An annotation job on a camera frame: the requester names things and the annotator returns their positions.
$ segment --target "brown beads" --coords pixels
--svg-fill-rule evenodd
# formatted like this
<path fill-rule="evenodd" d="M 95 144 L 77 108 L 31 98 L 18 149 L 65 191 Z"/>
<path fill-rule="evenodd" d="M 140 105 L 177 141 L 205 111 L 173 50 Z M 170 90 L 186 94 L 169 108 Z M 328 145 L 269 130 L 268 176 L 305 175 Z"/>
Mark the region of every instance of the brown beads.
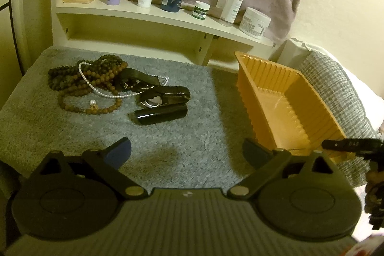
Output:
<path fill-rule="evenodd" d="M 119 95 L 113 85 L 113 80 L 119 72 L 128 67 L 128 63 L 115 55 L 103 55 L 96 61 L 80 60 L 75 66 L 62 66 L 48 71 L 49 87 L 60 91 L 57 98 L 59 106 L 69 112 L 83 112 L 93 115 L 107 114 L 118 109 L 122 104 L 122 99 L 120 98 L 117 98 L 115 104 L 108 108 L 80 109 L 74 105 L 64 103 L 64 97 L 67 95 L 81 97 L 92 92 L 92 88 L 88 86 L 78 71 L 80 62 L 90 64 L 83 64 L 81 70 L 92 86 L 109 90 L 115 96 Z"/>

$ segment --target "gray carpet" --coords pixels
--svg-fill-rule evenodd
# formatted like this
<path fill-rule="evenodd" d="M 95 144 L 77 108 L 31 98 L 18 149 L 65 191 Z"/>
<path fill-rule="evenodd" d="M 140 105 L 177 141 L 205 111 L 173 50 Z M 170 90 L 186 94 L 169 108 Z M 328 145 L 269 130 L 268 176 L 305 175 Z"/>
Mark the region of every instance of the gray carpet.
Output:
<path fill-rule="evenodd" d="M 47 85 L 47 71 L 77 60 L 95 60 L 103 53 L 71 48 L 45 50 L 22 78 L 0 111 L 0 161 L 28 177 L 51 150 L 79 155 L 103 149 L 121 137 L 132 142 L 132 156 L 120 171 L 145 187 L 210 188 L 232 185 L 253 172 L 241 145 L 252 127 L 236 88 L 237 75 L 180 62 L 120 55 L 129 67 L 170 77 L 169 85 L 189 88 L 185 118 L 139 126 L 133 97 L 107 115 L 66 112 L 57 105 L 57 91 Z M 100 107 L 113 100 L 88 95 L 73 98 L 79 107 L 95 99 Z"/>

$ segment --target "fingers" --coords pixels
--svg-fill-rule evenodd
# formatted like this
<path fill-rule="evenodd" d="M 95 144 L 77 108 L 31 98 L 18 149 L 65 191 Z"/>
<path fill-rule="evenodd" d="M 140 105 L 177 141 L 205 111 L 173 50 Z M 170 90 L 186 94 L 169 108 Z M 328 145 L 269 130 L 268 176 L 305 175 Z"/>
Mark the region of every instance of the fingers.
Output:
<path fill-rule="evenodd" d="M 374 186 L 374 183 L 368 181 L 367 185 L 365 186 L 365 193 L 369 193 L 369 191 L 371 191 Z"/>
<path fill-rule="evenodd" d="M 371 182 L 375 185 L 384 181 L 384 172 L 376 172 L 370 170 L 368 173 L 366 173 L 366 178 L 368 182 Z"/>
<path fill-rule="evenodd" d="M 366 214 L 371 214 L 372 213 L 372 207 L 366 205 L 366 206 L 364 206 L 364 211 Z"/>

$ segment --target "white shelf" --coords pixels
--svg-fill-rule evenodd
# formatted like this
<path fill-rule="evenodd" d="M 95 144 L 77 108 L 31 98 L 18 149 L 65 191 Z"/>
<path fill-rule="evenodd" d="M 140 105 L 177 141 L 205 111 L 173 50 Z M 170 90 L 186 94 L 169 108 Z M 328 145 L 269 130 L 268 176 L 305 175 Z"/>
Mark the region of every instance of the white shelf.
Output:
<path fill-rule="evenodd" d="M 238 72 L 239 71 L 239 63 L 237 61 L 225 62 L 216 59 L 210 59 L 208 62 L 209 67 L 213 67 L 215 69 L 227 70 L 230 72 Z"/>
<path fill-rule="evenodd" d="M 250 37 L 240 31 L 237 26 L 226 27 L 218 23 L 217 19 L 211 17 L 199 20 L 192 16 L 191 11 L 181 9 L 179 12 L 167 12 L 161 10 L 157 5 L 152 5 L 150 8 L 140 8 L 136 2 L 128 0 L 121 0 L 117 6 L 107 5 L 101 0 L 94 0 L 90 4 L 57 3 L 56 13 L 92 14 L 144 20 L 213 34 L 250 46 L 257 44 L 273 46 L 273 42 L 267 38 L 256 39 Z"/>
<path fill-rule="evenodd" d="M 69 39 L 62 45 L 70 48 L 107 52 L 110 54 L 136 55 L 139 57 L 172 60 L 189 64 L 194 64 L 195 59 L 193 51 L 184 51 L 182 50 L 182 48 L 179 51 L 170 51 L 158 48 L 118 44 L 111 42 L 100 42 L 78 38 Z"/>

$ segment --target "hand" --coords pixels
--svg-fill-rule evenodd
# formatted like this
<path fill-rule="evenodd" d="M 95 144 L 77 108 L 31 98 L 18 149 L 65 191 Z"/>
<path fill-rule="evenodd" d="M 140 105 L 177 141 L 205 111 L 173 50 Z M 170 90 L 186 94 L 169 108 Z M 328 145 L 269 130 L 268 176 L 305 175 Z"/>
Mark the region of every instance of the hand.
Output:
<path fill-rule="evenodd" d="M 364 211 L 366 213 L 371 213 L 374 204 L 379 204 L 379 202 L 375 195 L 369 196 L 368 193 L 374 188 L 376 184 L 380 182 L 384 182 L 384 172 L 376 172 L 376 171 L 370 170 L 366 174 L 366 179 L 367 179 L 367 185 L 365 187 L 365 192 L 367 193 L 367 195 L 365 197 Z"/>

